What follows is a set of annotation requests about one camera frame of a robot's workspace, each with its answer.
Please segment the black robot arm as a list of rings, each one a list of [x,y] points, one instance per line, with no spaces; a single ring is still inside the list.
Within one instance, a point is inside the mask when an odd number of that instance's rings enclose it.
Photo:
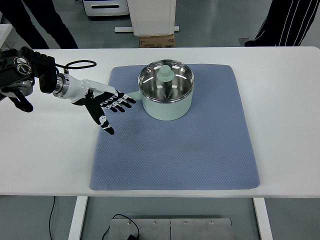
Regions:
[[[136,101],[114,87],[92,80],[78,80],[68,73],[60,73],[54,57],[27,47],[0,53],[0,98],[9,98],[21,111],[30,113],[32,104],[27,96],[32,94],[35,79],[40,91],[68,99],[76,106],[85,106],[97,125],[110,135],[115,133],[104,110],[125,112]]]

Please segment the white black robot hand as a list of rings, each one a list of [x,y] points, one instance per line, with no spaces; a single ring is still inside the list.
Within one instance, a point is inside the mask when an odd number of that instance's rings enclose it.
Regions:
[[[110,94],[106,98],[109,100],[99,104],[94,97],[86,97],[89,90],[93,92],[95,98],[105,93]],[[84,105],[92,119],[110,135],[113,135],[115,131],[109,124],[103,109],[111,110],[114,113],[118,111],[124,113],[123,107],[131,108],[132,103],[136,103],[133,98],[123,92],[117,92],[112,86],[88,79],[78,80],[66,73],[57,75],[56,87],[52,94],[60,99],[69,99],[73,104],[85,99]]]

